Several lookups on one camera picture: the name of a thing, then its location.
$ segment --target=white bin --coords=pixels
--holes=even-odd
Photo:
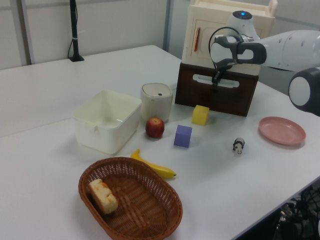
[[[141,100],[104,90],[72,114],[79,144],[115,154],[137,130]]]

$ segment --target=black pole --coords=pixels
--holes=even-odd
[[[76,0],[70,0],[71,28],[72,28],[72,45],[73,56],[69,57],[72,62],[83,61],[84,58],[79,54],[78,48],[78,32],[77,32],[77,11]]]

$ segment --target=purple cube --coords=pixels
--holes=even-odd
[[[192,127],[178,125],[175,132],[174,145],[188,148],[190,144],[191,133]]]

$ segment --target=foam block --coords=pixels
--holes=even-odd
[[[193,124],[199,124],[199,125],[206,125],[209,115],[209,107],[196,105],[193,110],[192,115],[192,123]]]
[[[188,148],[190,144],[191,133],[192,127],[178,125],[175,132],[174,145]]]

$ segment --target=brown wicker basket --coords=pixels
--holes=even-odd
[[[88,185],[107,183],[119,206],[103,214]],[[89,166],[79,180],[79,194],[113,240],[163,240],[181,222],[183,209],[176,191],[147,164],[130,157],[111,157]]]

